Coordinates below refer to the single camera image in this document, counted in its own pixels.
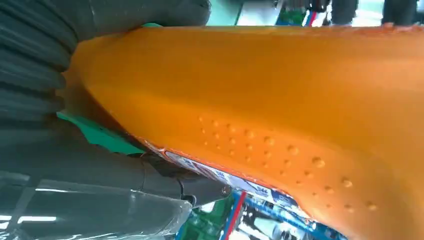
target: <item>orange surface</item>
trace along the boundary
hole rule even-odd
[[[140,141],[290,193],[356,240],[424,234],[421,28],[148,28],[72,71]]]

